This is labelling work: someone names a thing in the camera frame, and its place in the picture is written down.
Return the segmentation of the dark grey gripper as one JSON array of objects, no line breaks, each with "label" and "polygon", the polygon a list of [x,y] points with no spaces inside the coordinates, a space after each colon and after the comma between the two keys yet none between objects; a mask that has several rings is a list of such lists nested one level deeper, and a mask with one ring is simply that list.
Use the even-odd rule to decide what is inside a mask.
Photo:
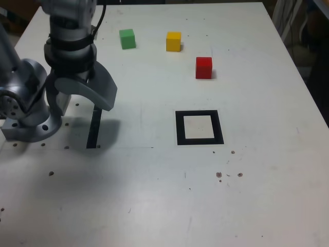
[{"label": "dark grey gripper", "polygon": [[57,115],[64,116],[71,95],[80,95],[90,100],[96,107],[110,111],[114,107],[117,94],[117,86],[113,78],[99,62],[95,63],[90,77],[89,74],[89,71],[61,74],[51,69],[45,81],[50,109]]}]

